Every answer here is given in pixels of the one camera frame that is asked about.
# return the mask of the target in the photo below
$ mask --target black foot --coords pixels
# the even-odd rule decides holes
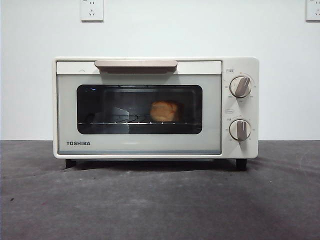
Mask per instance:
[[[236,169],[239,171],[247,170],[247,159],[236,159],[235,160]]]
[[[66,159],[65,160],[65,169],[72,168],[75,165],[77,165],[77,161],[71,160],[71,159]]]

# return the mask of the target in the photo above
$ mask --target bread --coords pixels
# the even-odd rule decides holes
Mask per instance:
[[[150,109],[150,116],[156,122],[180,121],[181,113],[181,104],[173,101],[155,101]]]

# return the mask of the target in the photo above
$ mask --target oven window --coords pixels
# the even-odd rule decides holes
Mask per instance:
[[[80,85],[81,134],[198,134],[203,98],[198,85]]]

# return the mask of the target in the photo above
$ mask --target wall socket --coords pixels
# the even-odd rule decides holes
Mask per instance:
[[[82,22],[102,22],[104,20],[104,0],[80,0]]]
[[[306,0],[305,20],[320,21],[320,0]]]

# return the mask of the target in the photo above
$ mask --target door handle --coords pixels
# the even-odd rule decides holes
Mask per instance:
[[[176,60],[96,60],[100,72],[109,74],[166,74],[177,69]]]

